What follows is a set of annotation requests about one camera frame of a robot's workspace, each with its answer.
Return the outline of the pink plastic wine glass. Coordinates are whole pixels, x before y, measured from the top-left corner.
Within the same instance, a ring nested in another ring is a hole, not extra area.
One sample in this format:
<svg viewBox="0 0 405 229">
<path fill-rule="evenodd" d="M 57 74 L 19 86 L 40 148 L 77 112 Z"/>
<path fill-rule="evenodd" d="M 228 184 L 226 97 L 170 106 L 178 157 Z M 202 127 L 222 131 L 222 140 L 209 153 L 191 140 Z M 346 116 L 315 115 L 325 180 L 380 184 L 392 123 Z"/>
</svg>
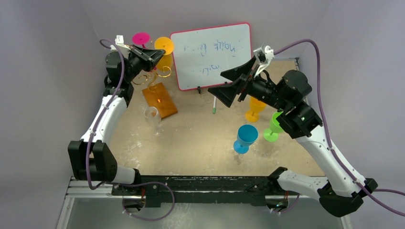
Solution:
<svg viewBox="0 0 405 229">
<path fill-rule="evenodd" d="M 151 41 L 151 37 L 147 32 L 138 32 L 132 36 L 131 40 L 135 45 L 146 48 L 146 44 Z"/>
</svg>

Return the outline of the yellow plastic wine glass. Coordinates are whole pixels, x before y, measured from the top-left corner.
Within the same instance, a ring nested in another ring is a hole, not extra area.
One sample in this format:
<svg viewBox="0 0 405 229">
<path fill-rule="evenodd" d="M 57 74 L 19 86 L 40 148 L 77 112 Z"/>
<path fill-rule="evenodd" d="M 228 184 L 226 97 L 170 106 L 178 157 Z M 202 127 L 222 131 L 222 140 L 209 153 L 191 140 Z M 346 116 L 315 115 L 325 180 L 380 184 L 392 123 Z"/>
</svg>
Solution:
<svg viewBox="0 0 405 229">
<path fill-rule="evenodd" d="M 169 68 L 171 68 L 173 65 L 173 58 L 172 58 L 172 52 L 174 51 L 173 41 L 168 37 L 159 37 L 154 42 L 154 48 L 157 50 L 165 51 L 163 57 L 159 60 L 158 64 L 156 65 L 156 68 L 159 71 L 163 72 L 169 70 Z"/>
</svg>

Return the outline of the gold wire wine glass rack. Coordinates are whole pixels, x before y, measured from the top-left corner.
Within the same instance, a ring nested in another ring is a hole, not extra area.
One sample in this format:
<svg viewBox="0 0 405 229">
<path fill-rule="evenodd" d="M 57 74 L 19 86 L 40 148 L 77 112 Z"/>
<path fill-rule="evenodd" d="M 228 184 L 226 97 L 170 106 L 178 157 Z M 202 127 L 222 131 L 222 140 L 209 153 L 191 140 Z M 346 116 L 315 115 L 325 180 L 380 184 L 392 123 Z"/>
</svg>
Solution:
<svg viewBox="0 0 405 229">
<path fill-rule="evenodd" d="M 163 75 L 158 70 L 153 70 L 152 72 L 136 76 L 131 82 L 134 85 L 145 84 L 147 86 L 146 89 L 142 90 L 142 93 L 148 106 L 157 108 L 161 119 L 165 119 L 177 114 L 178 109 L 164 84 L 156 82 L 158 78 L 168 78 L 171 76 L 172 70 L 168 66 L 163 66 L 162 72 Z"/>
</svg>

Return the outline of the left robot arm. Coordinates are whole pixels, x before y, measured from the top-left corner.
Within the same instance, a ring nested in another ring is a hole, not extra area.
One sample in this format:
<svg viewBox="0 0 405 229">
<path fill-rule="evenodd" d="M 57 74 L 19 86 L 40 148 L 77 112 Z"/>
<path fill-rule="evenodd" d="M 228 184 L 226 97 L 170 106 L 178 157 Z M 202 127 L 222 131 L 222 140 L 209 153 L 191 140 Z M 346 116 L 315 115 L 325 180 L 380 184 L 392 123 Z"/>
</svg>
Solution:
<svg viewBox="0 0 405 229">
<path fill-rule="evenodd" d="M 106 56 L 107 75 L 101 106 L 92 124 L 82 137 L 71 141 L 68 154 L 77 180 L 124 184 L 130 195 L 142 190 L 139 171 L 117 164 L 108 144 L 119 119 L 133 95 L 132 80 L 141 71 L 153 70 L 165 51 L 140 48 L 135 45 L 111 46 Z"/>
</svg>

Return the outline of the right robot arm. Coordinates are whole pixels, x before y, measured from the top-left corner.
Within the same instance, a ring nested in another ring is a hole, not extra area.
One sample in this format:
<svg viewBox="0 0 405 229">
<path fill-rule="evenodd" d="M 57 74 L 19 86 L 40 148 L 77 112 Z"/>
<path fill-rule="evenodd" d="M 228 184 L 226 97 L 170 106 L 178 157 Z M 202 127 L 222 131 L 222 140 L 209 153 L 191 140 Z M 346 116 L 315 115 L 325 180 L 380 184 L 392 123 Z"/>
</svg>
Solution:
<svg viewBox="0 0 405 229">
<path fill-rule="evenodd" d="M 268 188 L 274 194 L 282 191 L 296 192 L 320 202 L 335 217 L 349 215 L 359 209 L 363 198 L 377 189 L 377 182 L 360 175 L 345 159 L 326 135 L 326 123 L 304 98 L 312 91 L 306 75 L 298 70 L 287 71 L 274 83 L 262 78 L 256 59 L 230 70 L 221 76 L 230 80 L 213 86 L 208 92 L 225 106 L 243 101 L 247 95 L 277 109 L 282 130 L 296 140 L 315 160 L 325 174 L 316 179 L 279 167 L 270 176 Z"/>
</svg>

